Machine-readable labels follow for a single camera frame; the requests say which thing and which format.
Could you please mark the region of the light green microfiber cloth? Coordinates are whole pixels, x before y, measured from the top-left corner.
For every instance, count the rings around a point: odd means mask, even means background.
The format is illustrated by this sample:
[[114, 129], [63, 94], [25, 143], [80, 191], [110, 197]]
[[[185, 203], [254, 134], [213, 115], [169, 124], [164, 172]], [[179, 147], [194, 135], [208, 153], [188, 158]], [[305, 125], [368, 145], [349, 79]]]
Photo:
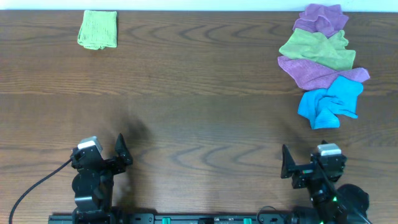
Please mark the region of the light green microfiber cloth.
[[103, 50], [118, 46], [116, 11], [85, 10], [78, 33], [79, 45], [90, 50]]

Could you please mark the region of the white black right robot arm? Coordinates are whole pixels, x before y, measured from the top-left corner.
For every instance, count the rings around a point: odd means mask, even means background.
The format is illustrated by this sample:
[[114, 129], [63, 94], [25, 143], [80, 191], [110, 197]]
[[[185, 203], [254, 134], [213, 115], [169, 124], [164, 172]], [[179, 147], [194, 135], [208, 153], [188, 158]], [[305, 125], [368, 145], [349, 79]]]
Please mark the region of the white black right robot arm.
[[298, 165], [287, 145], [282, 146], [280, 177], [292, 179], [294, 189], [307, 189], [312, 209], [297, 208], [284, 218], [285, 223], [370, 223], [367, 210], [369, 194], [353, 184], [339, 188], [346, 156], [334, 143], [322, 141], [308, 164]]

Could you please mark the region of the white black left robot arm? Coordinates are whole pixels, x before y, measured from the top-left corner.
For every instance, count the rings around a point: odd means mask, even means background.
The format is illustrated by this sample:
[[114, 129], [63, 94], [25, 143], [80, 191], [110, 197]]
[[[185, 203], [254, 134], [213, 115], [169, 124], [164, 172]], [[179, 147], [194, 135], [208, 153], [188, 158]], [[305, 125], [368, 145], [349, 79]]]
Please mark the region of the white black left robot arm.
[[72, 167], [78, 174], [72, 181], [76, 209], [73, 223], [128, 223], [118, 207], [112, 206], [114, 176], [124, 173], [133, 158], [122, 134], [118, 135], [110, 159], [101, 156], [103, 148], [96, 136], [80, 141], [72, 150]]

